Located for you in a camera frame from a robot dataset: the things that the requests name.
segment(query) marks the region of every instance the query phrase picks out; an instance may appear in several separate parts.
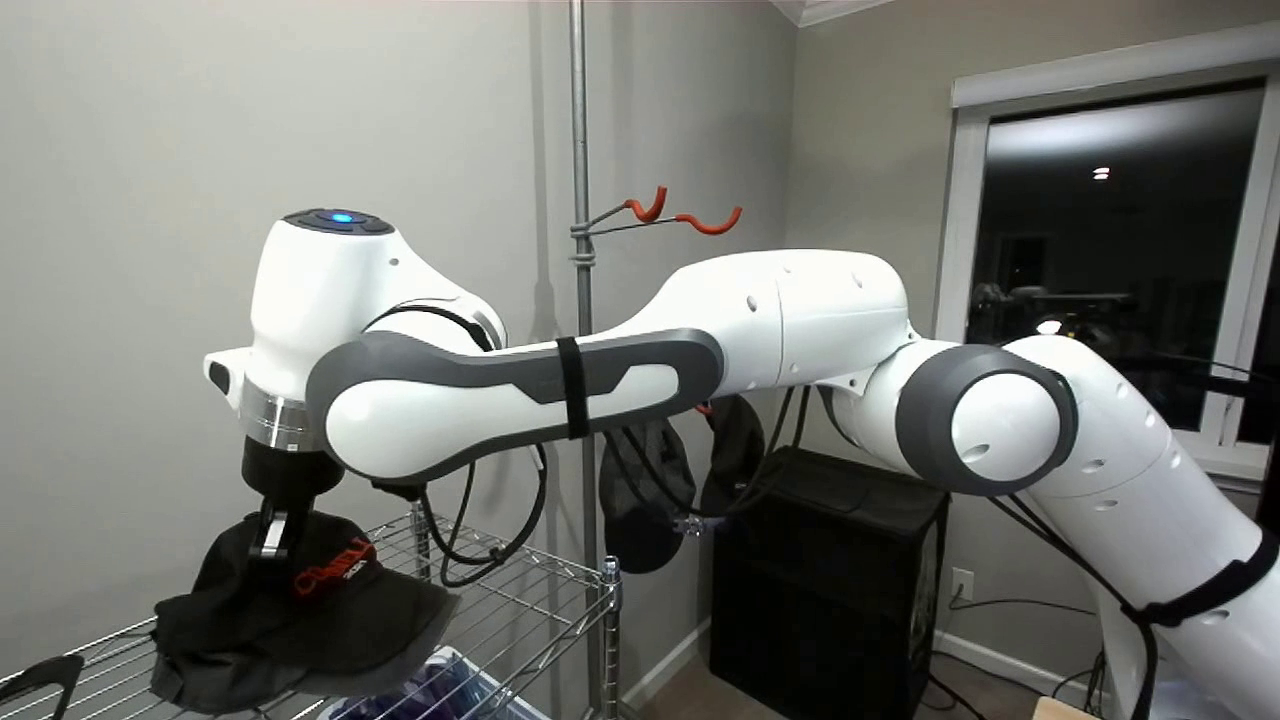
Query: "black box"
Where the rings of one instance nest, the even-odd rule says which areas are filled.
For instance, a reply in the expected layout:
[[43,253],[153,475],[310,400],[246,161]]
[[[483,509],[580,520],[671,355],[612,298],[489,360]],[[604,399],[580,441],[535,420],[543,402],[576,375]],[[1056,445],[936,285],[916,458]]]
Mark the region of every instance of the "black box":
[[777,489],[716,532],[712,673],[791,720],[909,720],[950,496],[801,448],[765,462]]

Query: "baseboard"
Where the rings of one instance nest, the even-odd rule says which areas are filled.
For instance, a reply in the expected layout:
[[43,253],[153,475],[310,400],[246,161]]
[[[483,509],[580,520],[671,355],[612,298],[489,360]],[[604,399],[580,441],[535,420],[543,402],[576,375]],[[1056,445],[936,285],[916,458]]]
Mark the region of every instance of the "baseboard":
[[645,673],[644,678],[640,678],[639,683],[622,696],[622,702],[635,708],[644,707],[667,684],[667,680],[675,676],[686,662],[698,655],[698,638],[710,629],[710,618],[703,620],[701,624],[694,628],[692,633],[689,633],[685,635],[685,639],[676,643],[676,647],[671,648],[671,652],[666,657],[659,660],[652,670]]
[[[1009,678],[1010,680],[1016,680],[1024,685],[1030,685],[1041,694],[1051,694],[1053,688],[1062,682],[1062,676],[1055,673],[1050,673],[1043,667],[1037,667],[1029,662],[1023,662],[1016,657],[1010,657],[1001,652],[996,652],[989,647],[980,646],[978,643],[959,638],[956,635],[950,635],[938,630],[933,634],[933,650],[940,650],[947,652],[982,667],[988,673],[995,673],[1001,678]],[[1088,688],[1076,682],[1068,683],[1062,685],[1062,689],[1057,693],[1057,700],[1080,707],[1084,705],[1084,693]]]

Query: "wire shelf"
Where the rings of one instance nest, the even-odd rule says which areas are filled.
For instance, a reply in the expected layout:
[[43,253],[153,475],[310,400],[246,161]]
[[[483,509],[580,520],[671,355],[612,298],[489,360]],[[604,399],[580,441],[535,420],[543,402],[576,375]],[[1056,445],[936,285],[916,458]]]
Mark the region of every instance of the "wire shelf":
[[[436,521],[445,534],[453,529],[447,518],[436,516]],[[439,551],[430,546],[422,524],[421,516],[411,511],[366,534],[378,547],[378,559],[384,566],[438,582]],[[476,555],[499,543],[504,543],[503,538],[463,525],[456,550]],[[465,566],[451,566],[451,577],[465,571]],[[535,680],[600,623],[613,605],[614,588],[605,584],[596,570],[522,547],[502,568],[452,592],[461,598],[442,644],[454,648],[480,673],[498,680],[498,687],[486,693],[484,702],[458,717],[479,720],[500,717],[512,700],[525,696]],[[150,633],[154,628],[151,618],[68,653],[84,657],[84,669],[64,720],[207,717],[151,694],[156,648]],[[0,684],[8,679],[0,679]],[[56,688],[46,688],[0,705],[0,720],[51,720],[59,694]],[[288,692],[252,711],[214,717],[315,720],[338,700]],[[434,710],[433,706],[421,712],[416,720],[435,717]],[[343,715],[337,712],[326,720],[343,720]],[[376,720],[404,720],[406,716],[404,712],[393,715],[393,711],[383,715]]]

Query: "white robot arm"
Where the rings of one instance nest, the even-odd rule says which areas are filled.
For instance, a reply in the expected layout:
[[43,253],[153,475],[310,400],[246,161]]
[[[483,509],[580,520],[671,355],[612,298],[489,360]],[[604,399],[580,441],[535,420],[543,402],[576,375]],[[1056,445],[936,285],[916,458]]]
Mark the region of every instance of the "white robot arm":
[[[716,258],[677,270],[616,328],[507,347],[494,310],[394,228],[307,210],[268,236],[251,319],[253,345],[207,356],[205,372],[242,419],[246,482],[285,506],[343,468],[419,484],[498,450],[814,384],[846,439],[904,473],[966,495],[1027,489],[1135,607],[1180,598],[1268,546],[1085,346],[923,340],[897,273],[870,255]],[[1275,717],[1280,574],[1198,610],[1160,626],[1162,638],[1238,716]],[[1123,705],[1140,675],[1117,670]]]

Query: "white window frame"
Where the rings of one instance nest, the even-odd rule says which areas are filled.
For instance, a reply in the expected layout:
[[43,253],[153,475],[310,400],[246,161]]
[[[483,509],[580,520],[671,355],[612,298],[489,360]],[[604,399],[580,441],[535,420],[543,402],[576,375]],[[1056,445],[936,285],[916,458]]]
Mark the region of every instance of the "white window frame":
[[[1212,357],[1248,369],[1280,229],[1280,22],[957,79],[934,336],[964,342],[993,117],[1257,77],[1266,78],[1262,114]],[[1220,368],[1213,373],[1243,377]],[[1199,430],[1175,432],[1206,471],[1260,480],[1268,447],[1236,442],[1242,406],[1236,398],[1207,393]]]

